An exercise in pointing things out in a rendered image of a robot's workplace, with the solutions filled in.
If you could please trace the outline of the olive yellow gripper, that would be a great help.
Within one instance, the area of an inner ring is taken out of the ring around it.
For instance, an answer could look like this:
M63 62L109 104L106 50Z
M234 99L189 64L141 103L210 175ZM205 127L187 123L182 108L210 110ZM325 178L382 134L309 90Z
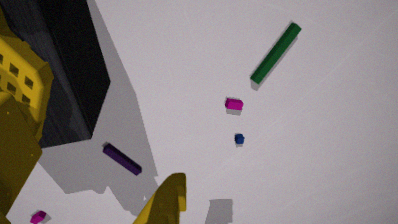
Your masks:
M133 224L179 224L186 211L186 174L173 173L165 179Z

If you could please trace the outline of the dark green rod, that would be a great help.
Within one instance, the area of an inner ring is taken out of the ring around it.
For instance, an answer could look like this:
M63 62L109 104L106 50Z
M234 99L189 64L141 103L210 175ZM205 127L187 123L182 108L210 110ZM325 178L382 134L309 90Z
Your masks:
M301 30L300 26L291 23L250 79L259 85Z

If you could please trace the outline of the dark purple rod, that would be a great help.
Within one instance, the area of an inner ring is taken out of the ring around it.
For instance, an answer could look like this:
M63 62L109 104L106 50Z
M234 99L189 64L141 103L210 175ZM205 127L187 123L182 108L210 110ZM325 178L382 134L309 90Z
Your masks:
M126 168L136 176L142 172L142 167L140 165L138 165L136 162L134 162L132 159L130 159L128 156L126 156L110 143L104 146L103 153L105 153L107 156L112 158L114 161L122 165L124 168Z

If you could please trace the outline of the magenta rectangular block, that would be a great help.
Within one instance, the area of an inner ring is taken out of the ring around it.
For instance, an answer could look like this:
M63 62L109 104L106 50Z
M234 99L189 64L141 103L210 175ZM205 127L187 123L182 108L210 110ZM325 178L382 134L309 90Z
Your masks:
M227 109L242 110L243 104L241 100L227 98L225 106Z
M40 210L37 212L35 215L32 216L30 222L33 224L38 224L40 221L42 221L46 216L46 212Z

